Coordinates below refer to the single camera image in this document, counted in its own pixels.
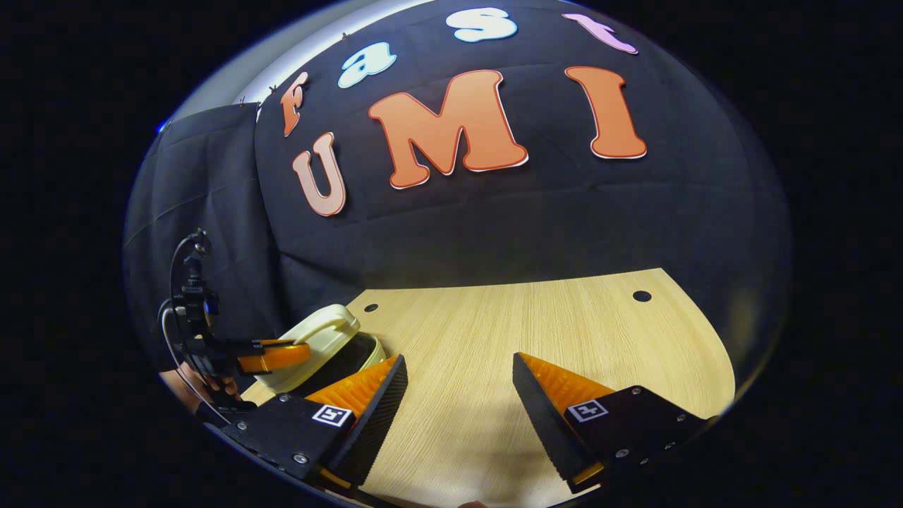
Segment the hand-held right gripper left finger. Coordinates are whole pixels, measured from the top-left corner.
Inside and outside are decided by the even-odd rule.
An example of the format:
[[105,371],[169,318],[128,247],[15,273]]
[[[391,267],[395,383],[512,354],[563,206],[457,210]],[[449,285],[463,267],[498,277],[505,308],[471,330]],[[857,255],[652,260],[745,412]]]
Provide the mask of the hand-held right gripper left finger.
[[304,483],[363,485],[408,386],[404,355],[305,397],[275,396],[226,425],[226,443]]

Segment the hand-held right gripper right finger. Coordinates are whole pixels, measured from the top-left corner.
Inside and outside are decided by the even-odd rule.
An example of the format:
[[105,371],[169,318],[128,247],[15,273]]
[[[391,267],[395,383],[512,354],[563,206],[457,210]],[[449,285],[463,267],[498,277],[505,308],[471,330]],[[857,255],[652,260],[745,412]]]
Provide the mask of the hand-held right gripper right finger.
[[710,425],[642,385],[610,389],[522,351],[513,355],[513,384],[574,494],[639,475]]

